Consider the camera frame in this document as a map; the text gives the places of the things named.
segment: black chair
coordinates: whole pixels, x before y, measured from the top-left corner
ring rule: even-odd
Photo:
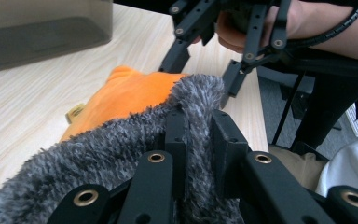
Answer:
[[[282,73],[298,74],[280,125],[284,123],[301,78],[315,78],[308,109],[292,148],[297,142],[312,148],[319,146],[341,115],[358,100],[358,60],[316,49],[286,49],[279,61],[264,66]]]

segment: black cable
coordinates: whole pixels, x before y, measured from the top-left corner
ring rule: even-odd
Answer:
[[[347,17],[345,21],[334,27],[332,30],[325,32],[324,34],[317,35],[306,39],[288,40],[286,47],[288,49],[307,48],[310,46],[321,44],[345,31],[349,26],[353,24],[358,18],[358,0],[351,1],[353,11],[351,15]]]

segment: brass screw hole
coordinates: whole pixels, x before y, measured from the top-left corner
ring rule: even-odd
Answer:
[[[85,189],[78,192],[74,198],[74,204],[79,207],[90,205],[97,201],[98,192],[95,189]]]
[[[271,157],[262,154],[255,155],[255,160],[265,164],[272,162]]]
[[[275,41],[274,41],[274,44],[275,44],[275,46],[280,47],[280,46],[283,45],[283,41],[281,41],[281,40],[275,40]]]
[[[358,193],[345,190],[341,193],[341,197],[345,202],[358,207]]]
[[[171,12],[173,12],[173,13],[177,13],[178,11],[179,11],[179,7],[173,7],[171,9]]]
[[[253,55],[253,53],[247,53],[247,54],[245,55],[245,58],[246,58],[246,59],[253,59],[253,58],[254,58],[254,55]]]
[[[176,29],[176,34],[177,35],[181,35],[182,33],[183,33],[183,29],[182,28],[178,28],[178,29]]]
[[[159,154],[159,153],[154,153],[154,154],[151,154],[149,157],[148,157],[149,161],[151,162],[162,162],[165,160],[165,156],[162,155],[162,154]]]

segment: black metal bracket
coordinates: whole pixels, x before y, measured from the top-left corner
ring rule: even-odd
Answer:
[[[215,110],[212,124],[211,181],[219,197],[240,200],[245,223],[358,223],[358,189],[334,187],[326,198],[307,191],[276,157],[252,151],[229,114]],[[132,179],[111,191],[91,184],[71,190],[48,223],[173,223],[173,204],[185,198],[188,182],[185,134],[184,114],[173,110],[165,144],[156,144],[165,148],[146,152]]]
[[[264,20],[272,5],[280,7],[272,29],[268,46],[260,47]],[[257,66],[265,63],[276,62],[280,58],[281,50],[286,46],[286,22],[290,0],[268,0],[244,3],[233,0],[204,0],[185,1],[179,0],[170,8],[172,15],[175,41],[161,63],[159,71],[168,73],[180,73],[190,58],[188,46],[200,36],[202,44],[206,45],[214,35],[214,23],[222,10],[235,10],[237,13],[245,13],[237,18],[236,23],[249,20],[243,56],[240,62],[231,61],[228,65],[223,80],[225,82],[225,96],[221,106],[224,107],[228,97],[235,97],[240,90],[246,74]]]

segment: brass insert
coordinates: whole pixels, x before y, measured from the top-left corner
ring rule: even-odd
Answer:
[[[84,207],[90,205],[97,201],[98,199],[98,192],[95,189],[85,189],[75,196],[74,204],[79,207]]]
[[[272,162],[272,158],[263,154],[257,154],[255,155],[255,160],[261,163],[271,163]]]
[[[358,193],[344,190],[341,192],[341,197],[344,199],[345,202],[358,207]]]
[[[154,154],[151,154],[149,157],[148,157],[149,161],[151,162],[161,162],[161,161],[164,161],[165,160],[165,156],[162,155],[162,154],[159,154],[159,153],[154,153]]]

